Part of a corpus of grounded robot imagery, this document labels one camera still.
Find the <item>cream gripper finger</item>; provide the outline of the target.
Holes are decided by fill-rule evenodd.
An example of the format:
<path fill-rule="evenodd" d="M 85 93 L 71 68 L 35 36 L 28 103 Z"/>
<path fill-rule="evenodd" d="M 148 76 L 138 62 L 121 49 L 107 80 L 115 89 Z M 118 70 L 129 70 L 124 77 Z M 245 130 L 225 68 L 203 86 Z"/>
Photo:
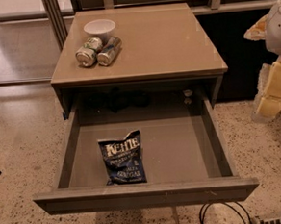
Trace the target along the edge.
<path fill-rule="evenodd" d="M 265 14 L 254 25 L 252 25 L 245 33 L 243 38 L 246 40 L 259 41 L 266 38 L 266 23 L 268 16 Z"/>
<path fill-rule="evenodd" d="M 274 119 L 281 112 L 281 56 L 273 64 L 263 64 L 257 88 L 254 115 L 261 121 Z"/>

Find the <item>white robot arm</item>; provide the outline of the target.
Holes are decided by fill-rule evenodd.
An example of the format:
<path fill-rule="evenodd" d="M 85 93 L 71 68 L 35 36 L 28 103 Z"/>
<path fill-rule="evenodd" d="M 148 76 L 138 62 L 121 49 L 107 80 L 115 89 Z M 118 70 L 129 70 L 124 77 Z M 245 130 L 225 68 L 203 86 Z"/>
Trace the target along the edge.
<path fill-rule="evenodd" d="M 278 55 L 272 65 L 263 64 L 254 97 L 252 119 L 266 123 L 281 112 L 281 0 L 244 33 L 244 38 L 264 40 L 269 52 Z"/>

